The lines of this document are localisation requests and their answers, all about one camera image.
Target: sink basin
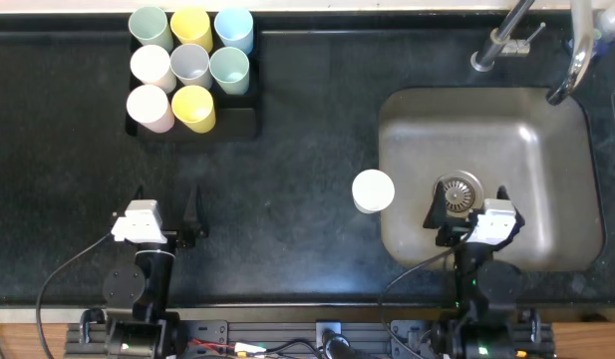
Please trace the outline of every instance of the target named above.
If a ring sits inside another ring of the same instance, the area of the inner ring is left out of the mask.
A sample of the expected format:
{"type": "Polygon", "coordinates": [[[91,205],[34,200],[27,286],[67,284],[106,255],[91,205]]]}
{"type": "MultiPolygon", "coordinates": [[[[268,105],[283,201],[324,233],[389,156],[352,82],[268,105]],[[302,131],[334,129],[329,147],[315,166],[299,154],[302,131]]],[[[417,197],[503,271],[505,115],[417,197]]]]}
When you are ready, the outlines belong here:
{"type": "MultiPolygon", "coordinates": [[[[496,259],[524,270],[581,270],[603,246],[584,112],[545,89],[410,89],[380,114],[380,170],[396,197],[382,212],[391,255],[413,266],[445,250],[422,224],[442,178],[447,207],[465,215],[505,185],[526,226],[496,259]]],[[[439,261],[435,268],[442,266],[439,261]]]]}

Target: white cup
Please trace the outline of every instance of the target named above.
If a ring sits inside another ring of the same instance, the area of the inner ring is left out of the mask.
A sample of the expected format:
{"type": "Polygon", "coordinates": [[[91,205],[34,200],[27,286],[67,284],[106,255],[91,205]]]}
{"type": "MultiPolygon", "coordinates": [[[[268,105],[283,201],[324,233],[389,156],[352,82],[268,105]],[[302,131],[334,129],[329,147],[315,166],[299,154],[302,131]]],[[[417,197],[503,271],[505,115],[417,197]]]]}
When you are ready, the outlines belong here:
{"type": "Polygon", "coordinates": [[[357,175],[351,192],[356,208],[366,214],[387,208],[396,195],[389,176],[378,170],[366,170],[357,175]]]}
{"type": "Polygon", "coordinates": [[[130,59],[130,70],[144,84],[158,86],[167,94],[176,87],[169,54],[160,46],[145,45],[136,50],[130,59]]]}
{"type": "Polygon", "coordinates": [[[157,45],[170,52],[174,47],[167,16],[155,7],[147,6],[135,11],[128,21],[130,32],[143,45],[157,45]]]}
{"type": "Polygon", "coordinates": [[[249,55],[254,48],[254,19],[247,9],[224,9],[214,19],[216,34],[225,46],[249,55]]]}
{"type": "Polygon", "coordinates": [[[231,47],[217,50],[209,59],[209,71],[228,95],[243,95],[249,88],[249,59],[231,47]]]}
{"type": "Polygon", "coordinates": [[[154,85],[141,85],[128,96],[128,114],[149,130],[162,134],[174,126],[174,113],[171,111],[165,92],[154,85]]]}
{"type": "Polygon", "coordinates": [[[171,71],[185,85],[198,85],[209,90],[209,55],[200,45],[186,44],[177,47],[169,57],[171,71]]]}

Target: yellow cup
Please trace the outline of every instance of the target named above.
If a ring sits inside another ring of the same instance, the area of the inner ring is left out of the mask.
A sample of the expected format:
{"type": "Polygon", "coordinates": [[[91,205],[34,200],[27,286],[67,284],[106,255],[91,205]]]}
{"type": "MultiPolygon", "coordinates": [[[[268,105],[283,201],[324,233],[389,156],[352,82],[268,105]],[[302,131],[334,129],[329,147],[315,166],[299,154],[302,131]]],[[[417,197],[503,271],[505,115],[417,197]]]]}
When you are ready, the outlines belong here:
{"type": "Polygon", "coordinates": [[[171,99],[171,109],[176,117],[192,131],[204,134],[216,124],[214,100],[201,86],[185,86],[171,99]]]}
{"type": "Polygon", "coordinates": [[[184,8],[176,11],[169,21],[171,32],[181,44],[200,45],[209,53],[213,47],[209,16],[201,8],[184,8]]]}

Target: cup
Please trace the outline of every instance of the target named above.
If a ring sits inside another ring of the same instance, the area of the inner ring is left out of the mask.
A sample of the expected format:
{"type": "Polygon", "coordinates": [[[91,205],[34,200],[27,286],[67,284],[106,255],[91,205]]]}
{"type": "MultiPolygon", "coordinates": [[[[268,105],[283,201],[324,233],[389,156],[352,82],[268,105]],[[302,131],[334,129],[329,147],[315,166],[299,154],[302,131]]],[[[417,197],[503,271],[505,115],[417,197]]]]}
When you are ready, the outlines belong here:
{"type": "Polygon", "coordinates": [[[158,86],[167,94],[176,87],[176,77],[169,69],[169,55],[161,46],[141,46],[130,59],[130,70],[142,83],[158,86]]]}
{"type": "Polygon", "coordinates": [[[177,47],[169,57],[171,71],[185,85],[211,87],[209,55],[202,46],[185,44],[177,47]]]}
{"type": "Polygon", "coordinates": [[[365,214],[383,210],[396,195],[394,183],[382,171],[366,170],[356,176],[351,186],[356,208],[365,214]]]}
{"type": "Polygon", "coordinates": [[[214,19],[216,34],[225,46],[249,55],[254,48],[254,19],[247,9],[224,9],[214,19]]]}
{"type": "Polygon", "coordinates": [[[228,95],[243,95],[249,88],[249,59],[244,52],[226,47],[209,59],[209,72],[228,95]]]}
{"type": "Polygon", "coordinates": [[[165,13],[155,6],[135,11],[128,21],[130,32],[144,45],[157,45],[170,52],[174,47],[165,13]]]}
{"type": "Polygon", "coordinates": [[[149,130],[162,134],[174,126],[174,114],[163,90],[155,85],[141,85],[128,96],[128,114],[149,130]]]}
{"type": "Polygon", "coordinates": [[[209,132],[216,124],[214,101],[201,86],[185,86],[176,91],[171,107],[176,117],[196,133],[209,132]]]}
{"type": "Polygon", "coordinates": [[[201,8],[180,9],[171,16],[169,26],[181,44],[200,45],[207,53],[211,52],[213,46],[211,27],[205,10],[201,8]]]}

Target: black countertop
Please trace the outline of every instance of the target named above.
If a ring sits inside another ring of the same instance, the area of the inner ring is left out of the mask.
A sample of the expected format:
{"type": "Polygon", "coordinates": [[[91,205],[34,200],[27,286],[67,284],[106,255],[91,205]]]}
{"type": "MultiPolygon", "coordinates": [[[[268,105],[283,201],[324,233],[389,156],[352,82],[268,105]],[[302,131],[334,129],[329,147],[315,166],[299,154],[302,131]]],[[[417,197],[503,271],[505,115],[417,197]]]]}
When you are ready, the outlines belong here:
{"type": "MultiPolygon", "coordinates": [[[[533,15],[518,34],[544,18],[527,58],[481,74],[468,59],[499,14],[258,15],[260,136],[204,146],[124,132],[126,15],[1,16],[0,306],[33,304],[45,277],[103,235],[139,184],[174,223],[195,183],[211,235],[177,254],[170,305],[374,302],[404,270],[383,246],[379,216],[351,198],[354,176],[378,167],[383,102],[409,87],[558,84],[568,15],[533,15]]],[[[588,113],[605,250],[584,272],[524,273],[522,303],[615,303],[613,91],[615,48],[575,94],[588,113]]],[[[103,278],[133,255],[102,245],[57,277],[44,302],[102,304],[103,278]]],[[[423,271],[391,299],[448,305],[453,293],[451,274],[423,271]]]]}

